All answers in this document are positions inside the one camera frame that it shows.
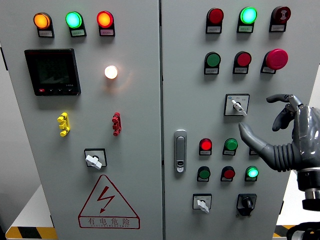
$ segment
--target warning sign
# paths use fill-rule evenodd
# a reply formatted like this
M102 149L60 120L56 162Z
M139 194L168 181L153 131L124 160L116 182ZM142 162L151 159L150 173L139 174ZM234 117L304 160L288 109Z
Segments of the warning sign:
M101 175L79 216L80 228L140 229L140 218L117 187Z

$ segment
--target gray robotic arm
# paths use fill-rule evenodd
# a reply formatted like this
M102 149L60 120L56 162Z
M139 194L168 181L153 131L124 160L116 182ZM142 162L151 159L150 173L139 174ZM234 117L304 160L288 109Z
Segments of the gray robotic arm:
M294 120L292 143L271 145L245 123L239 123L241 139L273 170L297 170L298 188L305 192L303 208L320 211L320 111L302 104L292 94L277 94L266 100L288 103L276 117L272 130L285 129Z

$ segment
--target black display screen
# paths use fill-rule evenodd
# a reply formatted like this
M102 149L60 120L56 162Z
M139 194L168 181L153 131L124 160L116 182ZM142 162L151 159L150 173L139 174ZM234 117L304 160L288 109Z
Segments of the black display screen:
M81 93L75 52L72 48L28 49L24 54L36 96Z

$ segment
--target red terminal connector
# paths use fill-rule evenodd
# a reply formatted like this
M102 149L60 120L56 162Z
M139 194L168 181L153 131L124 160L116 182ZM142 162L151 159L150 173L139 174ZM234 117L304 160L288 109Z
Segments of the red terminal connector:
M118 136L122 130L121 128L121 118L120 118L120 113L115 112L113 117L112 117L112 122L113 122L113 136Z

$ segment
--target white switch handle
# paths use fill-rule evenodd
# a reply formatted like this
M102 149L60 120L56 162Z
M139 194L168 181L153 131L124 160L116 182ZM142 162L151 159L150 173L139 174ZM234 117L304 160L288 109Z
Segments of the white switch handle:
M242 116L246 117L247 113L245 112L244 108L237 103L235 100L231 99L231 102L233 104L233 107L235 108L235 110L237 110L239 113L241 113Z
M204 211L206 214L209 213L209 208L206 206L206 203L204 201L200 201L200 200L197 200L197 203L198 203L198 207Z
M101 162L99 162L99 158L97 158L97 157L92 157L92 156L90 156L90 155L87 155L86 156L86 158L85 158L85 161L89 164L89 165L91 165L92 167L95 167L96 169L101 169L101 167L102 167L102 163Z

